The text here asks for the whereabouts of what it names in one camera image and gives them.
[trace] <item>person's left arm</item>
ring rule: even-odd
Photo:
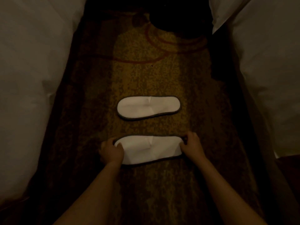
[[[122,145],[115,147],[113,140],[103,142],[99,150],[101,161],[106,164],[103,170],[54,225],[107,223],[116,177],[124,158]]]

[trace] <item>white insole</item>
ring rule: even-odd
[[[180,101],[174,96],[133,96],[118,103],[118,113],[124,118],[144,118],[164,113],[174,113],[180,108]]]
[[[146,163],[181,155],[178,136],[125,136],[115,142],[121,143],[125,155],[122,164]]]

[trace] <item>patterned carpet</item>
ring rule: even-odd
[[[156,29],[140,12],[84,17],[74,36],[42,147],[24,221],[52,224],[100,171],[97,148],[127,134],[200,136],[208,158],[263,216],[255,179],[231,119],[226,84],[211,77],[204,36]],[[126,122],[121,98],[174,95],[182,110]],[[110,224],[220,224],[201,174],[184,156],[122,168]]]

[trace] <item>person's right arm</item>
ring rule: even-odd
[[[225,225],[266,225],[206,158],[196,133],[189,131],[187,145],[181,143],[180,148],[203,174]]]

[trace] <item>carpet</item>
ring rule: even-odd
[[[226,83],[212,78],[205,36],[185,39],[143,11],[87,15],[74,35],[23,222],[52,224],[101,170],[97,149],[128,134],[198,134],[207,157],[261,216],[257,185],[232,122]],[[177,96],[174,115],[123,121],[120,99]],[[184,156],[121,169],[109,224],[220,224],[197,168]]]

